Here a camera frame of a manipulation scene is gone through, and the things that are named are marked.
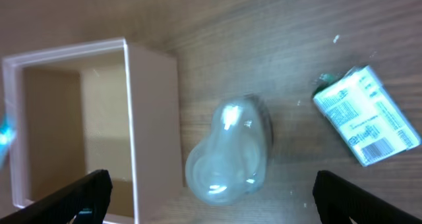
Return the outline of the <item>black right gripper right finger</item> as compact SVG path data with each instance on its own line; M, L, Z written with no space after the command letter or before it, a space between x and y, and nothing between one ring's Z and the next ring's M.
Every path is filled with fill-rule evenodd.
M318 171L313 198L323 224L421 224L421 220L330 171Z

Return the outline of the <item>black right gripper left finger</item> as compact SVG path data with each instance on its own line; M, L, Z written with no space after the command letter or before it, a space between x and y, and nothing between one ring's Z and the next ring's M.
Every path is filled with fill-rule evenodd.
M113 189L109 172L96 170L40 201L1 218L4 224L102 223Z

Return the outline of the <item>white green soap packet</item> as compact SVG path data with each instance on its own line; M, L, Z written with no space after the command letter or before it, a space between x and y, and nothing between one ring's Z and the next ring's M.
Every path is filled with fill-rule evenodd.
M351 69L313 101L364 167L421 145L420 135L369 65Z

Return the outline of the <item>clear spray bottle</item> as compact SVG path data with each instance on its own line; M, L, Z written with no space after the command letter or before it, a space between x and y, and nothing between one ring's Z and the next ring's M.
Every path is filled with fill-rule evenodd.
M211 206L255 193L264 184L273 142L270 113L261 98L249 94L221 102L208 134L186 160L188 187Z

